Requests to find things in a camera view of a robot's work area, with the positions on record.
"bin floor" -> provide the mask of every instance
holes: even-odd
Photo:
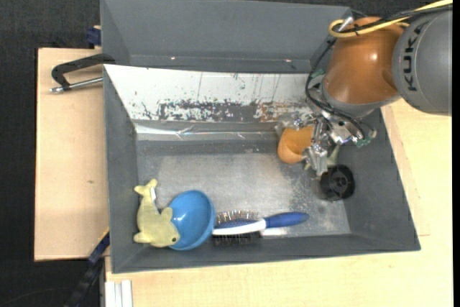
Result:
[[[304,211],[307,222],[268,229],[265,237],[308,237],[350,233],[344,204],[317,194],[317,180],[303,164],[287,165],[274,152],[160,155],[152,142],[138,142],[139,182],[158,179],[156,204],[161,209],[183,191],[200,190],[213,201],[216,213],[256,211],[269,216]]]

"brush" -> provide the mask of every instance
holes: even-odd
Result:
[[[309,218],[304,212],[290,211],[265,218],[253,211],[232,210],[216,215],[213,229],[215,245],[247,244],[262,237],[268,228],[280,228],[303,223]]]

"blue brush handle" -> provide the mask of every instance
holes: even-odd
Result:
[[[280,228],[303,223],[310,216],[305,212],[291,211],[264,218],[267,228]]]

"black wheel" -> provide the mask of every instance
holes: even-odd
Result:
[[[353,173],[345,165],[334,166],[321,176],[320,187],[328,200],[344,200],[354,193]]]

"wire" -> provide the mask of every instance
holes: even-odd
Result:
[[[362,139],[364,139],[366,137],[366,134],[364,133],[364,130],[362,129],[362,127],[359,124],[359,122],[354,117],[352,117],[352,116],[350,116],[350,115],[348,115],[348,114],[346,114],[346,113],[344,113],[342,111],[338,111],[338,110],[334,109],[331,105],[329,105],[327,103],[324,103],[322,101],[317,100],[316,98],[313,98],[311,96],[309,88],[308,88],[309,85],[310,85],[311,80],[313,79],[313,74],[315,73],[316,68],[318,67],[318,65],[321,62],[321,60],[324,58],[324,55],[326,55],[326,53],[334,46],[336,41],[337,41],[337,39],[334,39],[332,41],[328,41],[328,45],[326,46],[326,49],[321,53],[321,55],[315,61],[315,64],[311,68],[310,74],[308,75],[307,82],[305,84],[305,94],[307,95],[307,99],[311,100],[318,108],[323,109],[324,111],[327,111],[331,115],[338,116],[339,118],[341,118],[343,120],[347,120],[348,122],[352,123],[356,127],[356,129],[358,129],[358,131],[361,133]]]
[[[427,4],[425,6],[421,6],[420,8],[414,9],[412,11],[400,12],[400,13],[397,13],[394,16],[388,17],[386,19],[379,19],[376,22],[365,24],[365,25],[360,26],[360,27],[356,26],[353,29],[348,29],[346,31],[341,31],[341,32],[335,31],[334,28],[338,24],[343,24],[344,20],[343,19],[337,19],[336,21],[332,22],[329,25],[328,31],[329,31],[329,34],[334,36],[334,37],[355,37],[355,36],[359,36],[359,35],[368,34],[368,33],[373,32],[373,31],[377,31],[378,29],[382,29],[384,27],[391,26],[392,24],[401,23],[401,21],[404,21],[405,19],[410,18],[413,15],[421,13],[423,11],[427,11],[427,10],[438,11],[438,10],[443,9],[446,6],[451,6],[452,4],[454,4],[454,0],[435,1],[434,3]]]

